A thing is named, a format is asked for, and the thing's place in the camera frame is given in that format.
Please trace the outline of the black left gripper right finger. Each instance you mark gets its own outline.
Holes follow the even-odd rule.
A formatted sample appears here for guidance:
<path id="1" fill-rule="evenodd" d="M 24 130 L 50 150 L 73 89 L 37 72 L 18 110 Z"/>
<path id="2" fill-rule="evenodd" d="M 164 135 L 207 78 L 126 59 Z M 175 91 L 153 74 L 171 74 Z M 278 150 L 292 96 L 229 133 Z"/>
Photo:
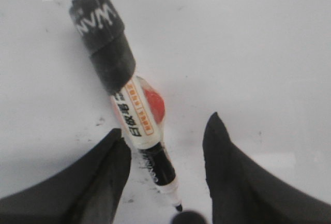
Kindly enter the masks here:
<path id="1" fill-rule="evenodd" d="M 275 177 L 230 139 L 213 113 L 203 137 L 213 223 L 330 223 L 330 204 Z"/>

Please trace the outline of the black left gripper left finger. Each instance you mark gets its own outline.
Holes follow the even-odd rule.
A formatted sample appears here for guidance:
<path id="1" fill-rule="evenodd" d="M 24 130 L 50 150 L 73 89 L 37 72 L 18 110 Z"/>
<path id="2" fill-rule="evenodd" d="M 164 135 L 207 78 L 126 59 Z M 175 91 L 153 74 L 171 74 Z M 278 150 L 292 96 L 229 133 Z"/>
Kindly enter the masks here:
<path id="1" fill-rule="evenodd" d="M 112 223 L 131 167 L 120 129 L 49 179 L 1 199 L 1 223 Z"/>

